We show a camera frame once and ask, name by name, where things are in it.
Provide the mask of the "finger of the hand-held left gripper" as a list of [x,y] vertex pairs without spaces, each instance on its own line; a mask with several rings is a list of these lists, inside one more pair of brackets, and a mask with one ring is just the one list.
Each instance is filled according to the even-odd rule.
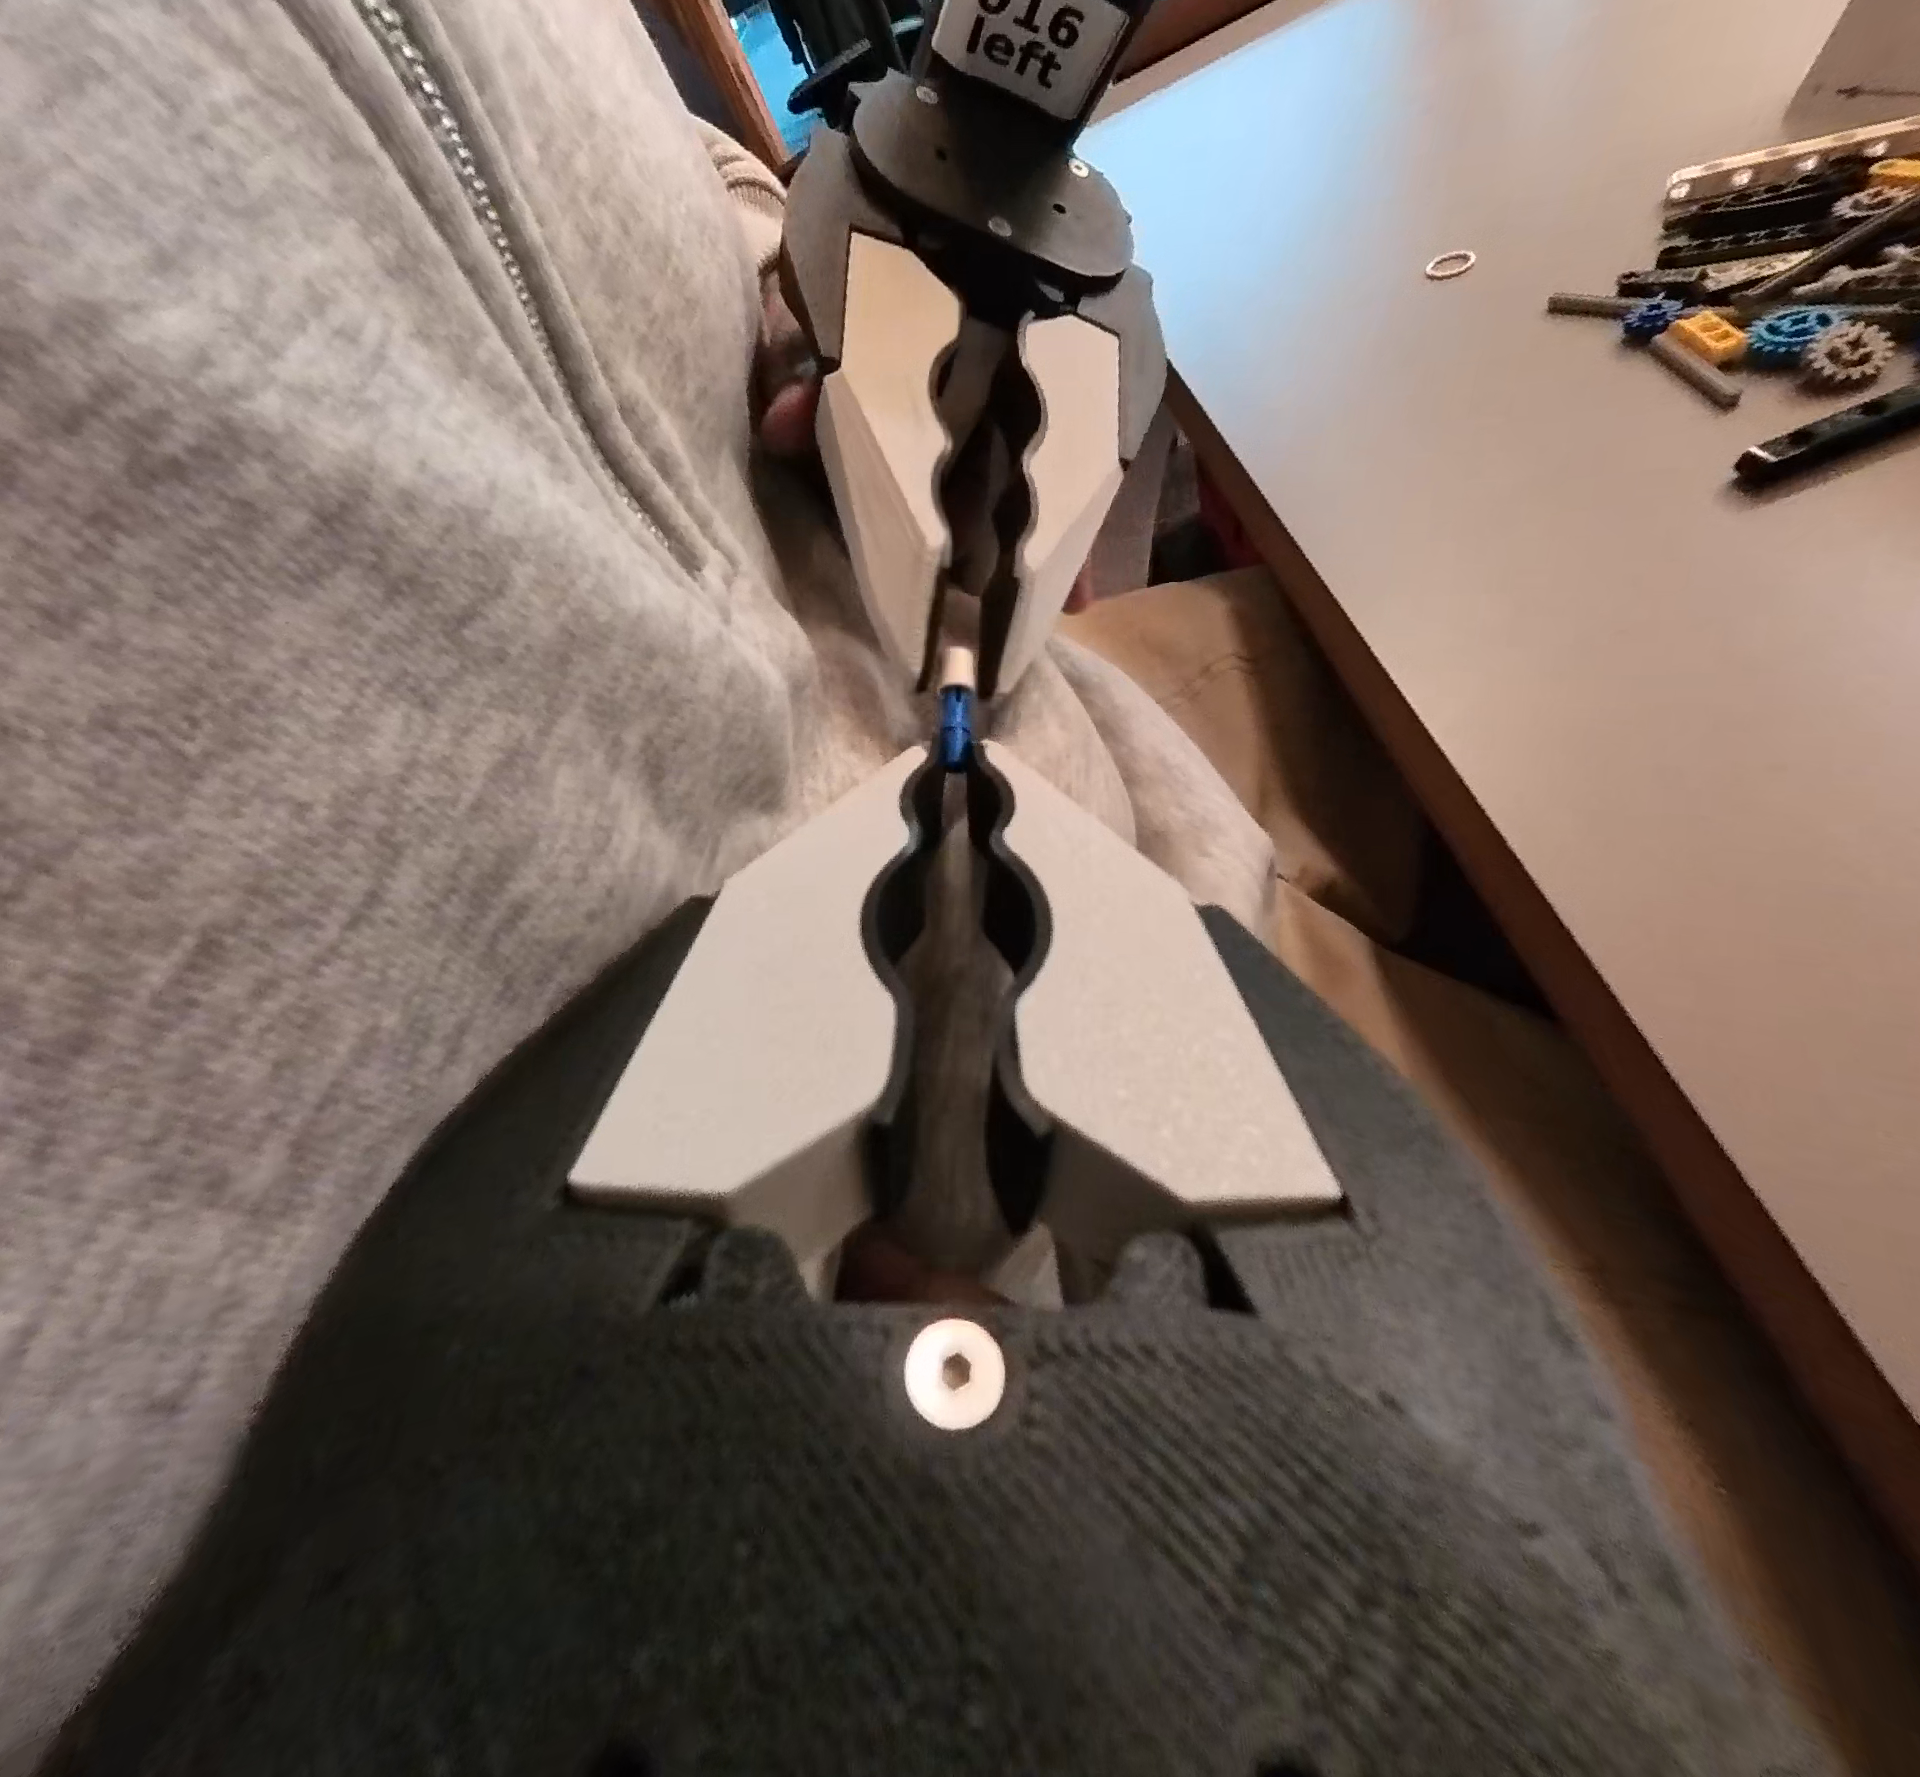
[[1008,693],[1042,655],[1163,404],[1165,375],[1154,283],[1137,263],[1013,334],[983,415],[983,697]]
[[857,597],[911,690],[934,687],[944,635],[977,640],[944,500],[966,434],[944,404],[968,320],[956,258],[945,222],[867,189],[850,133],[810,139],[785,190],[779,274],[820,360],[817,443]]

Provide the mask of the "black lego beam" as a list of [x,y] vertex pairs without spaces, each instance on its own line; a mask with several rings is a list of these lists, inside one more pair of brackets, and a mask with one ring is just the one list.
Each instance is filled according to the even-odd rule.
[[1772,488],[1847,464],[1915,429],[1913,380],[1748,447],[1735,459],[1731,479],[1743,491]]

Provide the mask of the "person in grey zip hoodie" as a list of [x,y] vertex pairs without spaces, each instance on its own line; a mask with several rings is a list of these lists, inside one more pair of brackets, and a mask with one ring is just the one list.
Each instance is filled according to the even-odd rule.
[[434,1126],[903,708],[767,538],[772,179],[629,0],[4,0],[4,1771],[242,1748],[182,1637]]

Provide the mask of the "pile of lego technic parts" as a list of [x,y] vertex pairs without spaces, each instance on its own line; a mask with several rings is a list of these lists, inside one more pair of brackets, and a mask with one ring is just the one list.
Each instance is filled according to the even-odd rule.
[[1651,258],[1546,313],[1648,353],[1675,330],[1745,386],[1866,392],[1915,351],[1918,117],[1802,137],[1676,170]]

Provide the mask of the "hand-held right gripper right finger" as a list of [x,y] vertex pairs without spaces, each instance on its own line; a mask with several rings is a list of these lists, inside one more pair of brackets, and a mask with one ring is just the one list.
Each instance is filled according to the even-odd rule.
[[994,1190],[1042,1227],[1066,1302],[1141,1237],[1318,1220],[1347,1202],[1201,910],[1005,745],[974,752],[970,820],[1011,972],[997,1033]]

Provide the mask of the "person's left hand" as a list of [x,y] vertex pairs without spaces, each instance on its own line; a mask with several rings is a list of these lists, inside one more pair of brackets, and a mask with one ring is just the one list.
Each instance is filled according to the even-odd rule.
[[817,453],[823,389],[820,360],[803,322],[785,300],[774,263],[760,279],[752,407],[764,455],[797,462]]

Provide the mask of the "wooden table edge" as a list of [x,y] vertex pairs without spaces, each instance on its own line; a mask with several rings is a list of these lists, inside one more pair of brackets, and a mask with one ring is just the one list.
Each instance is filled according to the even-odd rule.
[[1848,0],[1277,0],[1118,92],[1195,453],[1915,1547],[1915,441],[1546,313]]

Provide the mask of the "short grey lego axle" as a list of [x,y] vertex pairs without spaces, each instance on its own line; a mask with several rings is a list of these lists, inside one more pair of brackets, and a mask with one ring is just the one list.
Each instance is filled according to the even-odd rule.
[[1695,353],[1676,338],[1675,330],[1649,338],[1645,350],[1665,371],[1688,385],[1697,397],[1703,397],[1718,411],[1729,411],[1740,405],[1741,386],[1737,380],[1727,376],[1712,360]]

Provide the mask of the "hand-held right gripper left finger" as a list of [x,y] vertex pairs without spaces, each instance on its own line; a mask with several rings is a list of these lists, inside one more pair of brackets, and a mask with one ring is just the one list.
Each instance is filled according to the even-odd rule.
[[927,763],[899,753],[724,882],[567,1170],[579,1202],[779,1237],[828,1290],[900,1025],[862,917]]

